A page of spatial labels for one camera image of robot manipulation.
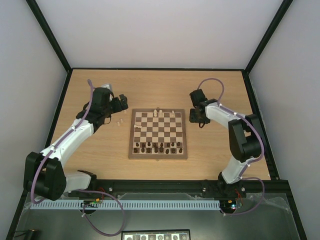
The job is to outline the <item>light king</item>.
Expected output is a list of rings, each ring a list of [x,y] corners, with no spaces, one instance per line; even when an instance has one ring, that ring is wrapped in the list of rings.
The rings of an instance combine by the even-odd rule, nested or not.
[[[158,116],[158,111],[157,111],[156,109],[153,111],[153,116],[154,116],[154,117],[157,117],[157,116]]]

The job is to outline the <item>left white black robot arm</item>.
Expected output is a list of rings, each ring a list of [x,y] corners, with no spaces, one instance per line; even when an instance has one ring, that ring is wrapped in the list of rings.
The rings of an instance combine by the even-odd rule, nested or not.
[[[65,173],[64,167],[76,149],[91,137],[112,114],[128,109],[124,94],[115,97],[109,85],[97,87],[71,126],[41,152],[31,152],[25,160],[23,188],[33,196],[55,201],[64,193],[86,190],[95,174],[84,170]]]

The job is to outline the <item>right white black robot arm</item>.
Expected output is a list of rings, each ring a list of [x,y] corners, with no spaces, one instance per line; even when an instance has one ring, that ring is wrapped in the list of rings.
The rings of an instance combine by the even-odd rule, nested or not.
[[[216,99],[207,99],[202,89],[192,91],[190,99],[199,127],[215,121],[228,130],[231,158],[227,167],[219,173],[217,189],[222,196],[229,196],[242,180],[246,169],[264,157],[261,125],[256,115],[244,115],[223,106]]]

